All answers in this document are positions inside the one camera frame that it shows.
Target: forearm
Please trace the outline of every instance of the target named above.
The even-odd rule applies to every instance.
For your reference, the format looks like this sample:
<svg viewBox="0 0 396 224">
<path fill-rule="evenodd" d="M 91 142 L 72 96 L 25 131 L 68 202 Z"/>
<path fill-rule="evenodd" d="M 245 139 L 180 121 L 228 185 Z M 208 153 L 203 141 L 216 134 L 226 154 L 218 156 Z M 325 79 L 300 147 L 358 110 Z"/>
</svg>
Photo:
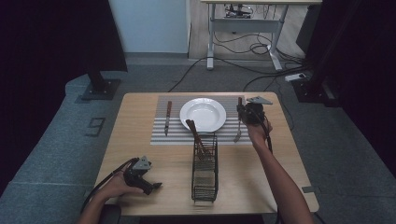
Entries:
<svg viewBox="0 0 396 224">
<path fill-rule="evenodd" d="M 253 141 L 278 209 L 286 223 L 314 223 L 303 194 L 270 152 L 265 141 Z"/>
<path fill-rule="evenodd" d="M 102 208 L 107 201 L 106 198 L 95 195 L 92 197 L 91 201 L 85 207 L 82 212 L 77 224 L 96 224 L 99 222 L 99 217 L 102 212 Z"/>
</svg>

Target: table leg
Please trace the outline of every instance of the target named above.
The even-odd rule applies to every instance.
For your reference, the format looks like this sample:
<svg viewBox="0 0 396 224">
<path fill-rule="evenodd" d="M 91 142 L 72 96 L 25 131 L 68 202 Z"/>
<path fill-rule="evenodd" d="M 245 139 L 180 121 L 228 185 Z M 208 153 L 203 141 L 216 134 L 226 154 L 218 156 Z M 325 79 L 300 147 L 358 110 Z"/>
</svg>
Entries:
<svg viewBox="0 0 396 224">
<path fill-rule="evenodd" d="M 280 32 L 282 31 L 283 23 L 285 23 L 286 13 L 288 13 L 288 9 L 289 9 L 289 5 L 285 5 L 282 11 L 282 15 L 280 16 L 279 19 L 279 25 L 277 26 L 276 32 L 274 33 L 274 39 L 272 40 L 271 45 L 268 45 L 267 47 L 276 70 L 282 70 L 282 65 L 279 62 L 278 55 L 276 52 L 276 45 L 277 42 L 279 41 Z"/>
<path fill-rule="evenodd" d="M 214 22 L 215 22 L 215 9 L 216 4 L 210 4 L 210 16 L 209 16 L 209 44 L 207 46 L 207 70 L 213 70 L 213 56 L 214 56 L 214 45 L 213 45 L 213 32 L 214 29 Z"/>
</svg>

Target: power strip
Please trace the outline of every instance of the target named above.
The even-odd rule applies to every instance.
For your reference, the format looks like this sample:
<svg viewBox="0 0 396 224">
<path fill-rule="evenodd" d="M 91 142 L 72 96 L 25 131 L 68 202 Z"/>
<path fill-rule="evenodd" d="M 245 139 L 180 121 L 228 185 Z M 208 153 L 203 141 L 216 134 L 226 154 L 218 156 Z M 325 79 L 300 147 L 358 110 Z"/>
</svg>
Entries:
<svg viewBox="0 0 396 224">
<path fill-rule="evenodd" d="M 302 78 L 306 78 L 306 75 L 304 73 L 299 73 L 299 74 L 295 74 L 295 75 L 291 75 L 291 76 L 286 76 L 285 81 L 290 82 L 290 81 L 302 79 Z"/>
</svg>

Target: white plate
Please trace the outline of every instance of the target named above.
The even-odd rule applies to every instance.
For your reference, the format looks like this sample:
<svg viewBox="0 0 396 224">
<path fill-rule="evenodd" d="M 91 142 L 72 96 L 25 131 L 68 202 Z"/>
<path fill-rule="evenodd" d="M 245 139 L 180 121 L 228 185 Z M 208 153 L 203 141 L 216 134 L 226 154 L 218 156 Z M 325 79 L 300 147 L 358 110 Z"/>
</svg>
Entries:
<svg viewBox="0 0 396 224">
<path fill-rule="evenodd" d="M 198 133 L 212 133 L 224 124 L 226 113 L 219 102 L 208 98 L 197 98 L 188 101 L 180 110 L 181 122 L 184 127 L 190 129 L 186 119 L 194 120 Z"/>
</svg>

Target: white wall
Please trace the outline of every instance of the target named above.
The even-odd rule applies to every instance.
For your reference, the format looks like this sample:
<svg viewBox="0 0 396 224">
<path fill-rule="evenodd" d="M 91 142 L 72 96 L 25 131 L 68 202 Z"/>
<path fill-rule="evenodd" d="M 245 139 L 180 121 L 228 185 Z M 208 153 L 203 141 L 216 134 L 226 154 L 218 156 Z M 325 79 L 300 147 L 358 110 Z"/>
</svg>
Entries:
<svg viewBox="0 0 396 224">
<path fill-rule="evenodd" d="M 124 52 L 187 53 L 190 0 L 109 0 Z"/>
</svg>

